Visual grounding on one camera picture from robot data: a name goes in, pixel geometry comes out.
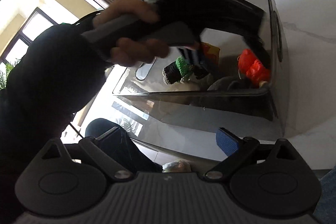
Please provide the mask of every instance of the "black sleeve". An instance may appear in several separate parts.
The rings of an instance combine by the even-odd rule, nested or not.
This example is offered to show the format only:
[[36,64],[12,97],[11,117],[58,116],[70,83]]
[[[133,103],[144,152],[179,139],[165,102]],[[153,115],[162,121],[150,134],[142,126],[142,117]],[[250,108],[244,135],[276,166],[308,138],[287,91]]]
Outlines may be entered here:
[[11,71],[0,91],[2,156],[30,161],[100,90],[106,63],[80,35],[90,29],[92,18],[47,29]]

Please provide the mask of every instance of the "denim fabric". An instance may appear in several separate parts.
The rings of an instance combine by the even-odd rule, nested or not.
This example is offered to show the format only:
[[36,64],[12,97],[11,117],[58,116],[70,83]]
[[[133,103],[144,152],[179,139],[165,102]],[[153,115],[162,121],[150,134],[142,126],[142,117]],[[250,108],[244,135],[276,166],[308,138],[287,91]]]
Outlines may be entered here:
[[97,138],[113,127],[119,127],[119,130],[100,144],[102,151],[132,173],[137,171],[162,172],[162,166],[147,158],[117,123],[103,118],[95,119],[87,126],[85,136]]
[[314,216],[323,224],[336,223],[336,166],[320,180],[322,196]]

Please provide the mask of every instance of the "knee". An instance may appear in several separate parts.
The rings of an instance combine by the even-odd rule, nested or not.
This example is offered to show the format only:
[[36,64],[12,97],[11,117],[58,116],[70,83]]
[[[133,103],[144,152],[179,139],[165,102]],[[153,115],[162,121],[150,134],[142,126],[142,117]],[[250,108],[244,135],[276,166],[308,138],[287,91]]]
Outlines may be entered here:
[[104,118],[98,118],[90,122],[85,130],[85,136],[99,137],[104,134],[106,131],[110,130],[113,127],[120,127],[115,122],[111,122]]

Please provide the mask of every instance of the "window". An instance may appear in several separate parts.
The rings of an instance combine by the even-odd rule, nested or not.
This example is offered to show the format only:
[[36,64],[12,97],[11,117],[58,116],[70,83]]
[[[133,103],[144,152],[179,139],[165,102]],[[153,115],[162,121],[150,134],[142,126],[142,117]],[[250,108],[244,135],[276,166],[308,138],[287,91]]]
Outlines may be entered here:
[[16,41],[13,48],[6,56],[6,61],[14,64],[17,60],[20,60],[23,55],[26,54],[28,45],[24,43],[20,38]]
[[0,70],[4,69],[5,63],[14,64],[20,60],[26,54],[30,43],[43,31],[56,24],[41,9],[36,8],[1,55]]
[[52,24],[41,14],[35,13],[23,28],[22,32],[33,41],[36,37],[38,37],[39,34],[50,28],[52,25],[54,24]]

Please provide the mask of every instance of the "black jacket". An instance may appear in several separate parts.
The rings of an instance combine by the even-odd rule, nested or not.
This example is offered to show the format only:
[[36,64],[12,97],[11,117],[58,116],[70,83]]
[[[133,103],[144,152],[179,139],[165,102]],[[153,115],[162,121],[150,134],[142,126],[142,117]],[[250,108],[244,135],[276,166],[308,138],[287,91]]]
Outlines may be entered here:
[[44,31],[0,90],[0,224],[23,212],[14,193],[20,173],[105,82],[106,63],[80,35],[92,28],[87,18]]

